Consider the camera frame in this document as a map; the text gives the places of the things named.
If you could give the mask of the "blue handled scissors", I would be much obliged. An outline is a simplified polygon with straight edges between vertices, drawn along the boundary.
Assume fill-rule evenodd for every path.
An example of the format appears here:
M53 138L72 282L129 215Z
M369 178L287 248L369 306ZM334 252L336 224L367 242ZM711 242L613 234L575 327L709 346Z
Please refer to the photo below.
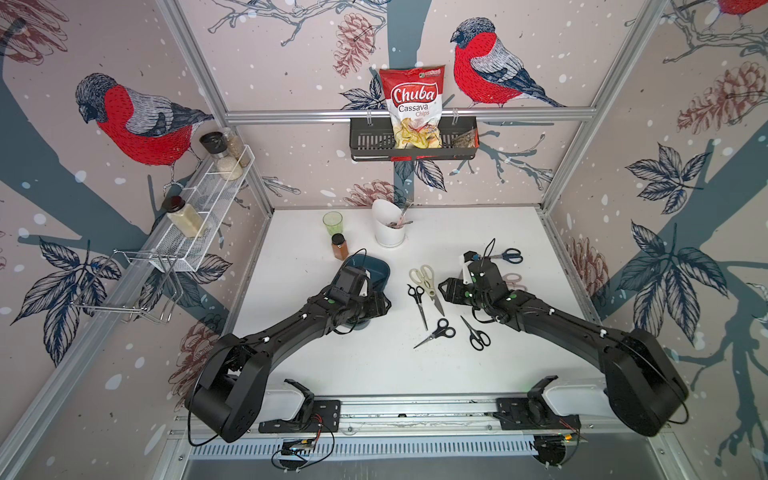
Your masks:
M492 260L503 260L510 264L520 264L524 261L522 252L518 248L510 247L498 254L489 256Z

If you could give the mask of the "glass jar behind on shelf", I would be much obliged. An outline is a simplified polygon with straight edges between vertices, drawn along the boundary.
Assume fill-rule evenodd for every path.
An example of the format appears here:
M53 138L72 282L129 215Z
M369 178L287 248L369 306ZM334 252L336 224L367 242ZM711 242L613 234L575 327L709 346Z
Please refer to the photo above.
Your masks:
M230 127L223 128L221 132L227 144L229 153L238 160L243 168L247 167L249 165L249 156L245 153L245 144L240 136Z

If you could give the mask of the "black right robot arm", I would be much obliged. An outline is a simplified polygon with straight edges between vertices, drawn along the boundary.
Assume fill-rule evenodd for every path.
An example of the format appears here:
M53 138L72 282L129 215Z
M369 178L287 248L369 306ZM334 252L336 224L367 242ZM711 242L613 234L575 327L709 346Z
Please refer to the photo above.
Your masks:
M687 408L685 382L656 337L643 329L602 327L512 290L487 258L467 262L460 278L444 280L437 290L448 303L482 310L493 322L541 337L592 364L605 377L612 412L638 434L656 435Z

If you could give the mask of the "orange spice jar black lid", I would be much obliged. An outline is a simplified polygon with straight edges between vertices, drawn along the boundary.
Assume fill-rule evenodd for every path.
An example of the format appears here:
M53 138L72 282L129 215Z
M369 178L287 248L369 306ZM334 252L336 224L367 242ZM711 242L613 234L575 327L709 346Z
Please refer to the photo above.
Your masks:
M344 261L349 256L348 246L346 238L341 233L335 233L331 236L331 245L333 249L334 257L340 261Z

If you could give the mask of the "teal storage box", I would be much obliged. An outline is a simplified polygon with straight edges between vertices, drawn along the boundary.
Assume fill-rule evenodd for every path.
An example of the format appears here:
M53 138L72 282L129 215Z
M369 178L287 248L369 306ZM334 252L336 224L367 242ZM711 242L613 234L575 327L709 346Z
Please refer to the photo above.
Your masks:
M368 276L368 294L372 300L364 302L362 319L351 319L345 323L350 330L361 330L370 323L371 319L385 316L392 306L392 302L384 293L390 276L390 267L385 261L368 256L364 249L348 257L345 265L364 270Z

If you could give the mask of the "black wall basket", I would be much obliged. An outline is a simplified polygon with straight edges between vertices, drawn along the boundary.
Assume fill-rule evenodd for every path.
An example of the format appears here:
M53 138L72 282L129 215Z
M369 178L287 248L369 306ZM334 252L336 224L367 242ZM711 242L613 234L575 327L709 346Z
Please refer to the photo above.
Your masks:
M479 148L474 117L443 118L414 128L408 120L352 119L350 154L356 161L471 160Z

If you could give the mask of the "fork in holder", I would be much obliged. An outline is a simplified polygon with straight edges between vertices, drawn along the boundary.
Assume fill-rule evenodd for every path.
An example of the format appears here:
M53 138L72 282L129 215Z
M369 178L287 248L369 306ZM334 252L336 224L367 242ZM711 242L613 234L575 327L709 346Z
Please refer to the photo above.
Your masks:
M410 224L410 221L407 221L407 220L405 219L405 217L406 217L406 212L408 211L408 209L409 209L409 208L410 208L410 206L409 206L409 205L406 205L406 206L405 206L405 207L404 207L404 208L403 208L403 209L400 211L400 214L399 214L398 218L397 218L396 220L394 220L394 221L388 222L388 223L386 224L386 226L387 226L387 227L389 227L389 228L393 228L393 229L400 229L400 228L402 228L404 225Z

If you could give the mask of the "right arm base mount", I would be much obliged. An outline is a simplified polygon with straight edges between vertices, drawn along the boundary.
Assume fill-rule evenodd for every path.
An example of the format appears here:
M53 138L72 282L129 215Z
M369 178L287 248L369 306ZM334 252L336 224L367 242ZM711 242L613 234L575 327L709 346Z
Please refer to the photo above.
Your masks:
M491 416L500 422L503 430L580 429L578 415L560 416L544 400L544 389L557 379L556 375L546 376L525 394L497 398L496 411Z

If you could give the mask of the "pale spice jar lying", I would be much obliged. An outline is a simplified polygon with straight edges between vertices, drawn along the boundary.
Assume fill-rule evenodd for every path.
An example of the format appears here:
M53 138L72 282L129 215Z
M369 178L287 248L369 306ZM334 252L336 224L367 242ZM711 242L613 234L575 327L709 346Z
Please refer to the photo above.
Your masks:
M204 218L181 196L174 195L164 199L162 208L166 216L186 237L194 239L207 230Z

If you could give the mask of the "red Chuba chips bag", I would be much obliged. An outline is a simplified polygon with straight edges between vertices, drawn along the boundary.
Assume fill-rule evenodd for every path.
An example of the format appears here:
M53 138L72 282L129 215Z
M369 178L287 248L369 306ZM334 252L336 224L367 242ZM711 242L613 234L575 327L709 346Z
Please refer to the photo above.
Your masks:
M395 149L436 149L442 146L444 66L379 71L394 134Z

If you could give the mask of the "white utensil holder cup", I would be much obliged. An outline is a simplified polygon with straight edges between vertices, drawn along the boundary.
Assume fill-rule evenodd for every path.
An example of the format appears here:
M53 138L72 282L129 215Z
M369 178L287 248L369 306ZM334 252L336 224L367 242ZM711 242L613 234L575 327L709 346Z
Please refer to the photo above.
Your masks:
M405 228L399 227L401 214L401 209L388 200L373 202L374 236L380 246L395 248L405 241Z

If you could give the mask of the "pink handled scissors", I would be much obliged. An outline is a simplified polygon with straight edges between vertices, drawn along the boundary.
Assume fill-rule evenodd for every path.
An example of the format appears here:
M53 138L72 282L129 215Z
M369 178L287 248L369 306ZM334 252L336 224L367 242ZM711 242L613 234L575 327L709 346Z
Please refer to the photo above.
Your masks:
M507 273L502 276L502 279L510 290L528 291L528 288L522 284L522 276L518 273Z

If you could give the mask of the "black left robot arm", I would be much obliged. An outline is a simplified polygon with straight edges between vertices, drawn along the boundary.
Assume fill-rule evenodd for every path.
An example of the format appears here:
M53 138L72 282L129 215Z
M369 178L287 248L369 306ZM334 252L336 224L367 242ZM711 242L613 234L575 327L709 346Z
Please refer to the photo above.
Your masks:
M388 313L388 279L344 264L293 315L255 334L220 337L187 394L188 412L222 440L238 440L257 421L269 376L282 361L343 324L357 326Z

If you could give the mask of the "cream handled scissors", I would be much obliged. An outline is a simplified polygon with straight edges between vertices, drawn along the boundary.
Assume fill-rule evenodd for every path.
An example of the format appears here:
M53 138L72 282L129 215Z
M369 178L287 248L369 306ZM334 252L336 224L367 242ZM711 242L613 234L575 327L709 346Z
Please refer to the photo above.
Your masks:
M431 266L424 264L419 268L409 271L409 278L418 286L421 286L429 295L438 312L444 316L445 312L438 296L435 272Z

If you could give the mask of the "small black scissors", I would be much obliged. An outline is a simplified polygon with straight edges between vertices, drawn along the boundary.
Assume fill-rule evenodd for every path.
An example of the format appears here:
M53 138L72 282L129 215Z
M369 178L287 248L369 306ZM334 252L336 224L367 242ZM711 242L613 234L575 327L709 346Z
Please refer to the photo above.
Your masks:
M428 326L428 322L426 319L426 315L423 308L423 302L422 302L422 296L424 295L424 293L425 293L425 290L423 289L422 286L420 285L414 286L411 284L408 285L408 295L414 300L418 308L424 328L428 329L429 326Z

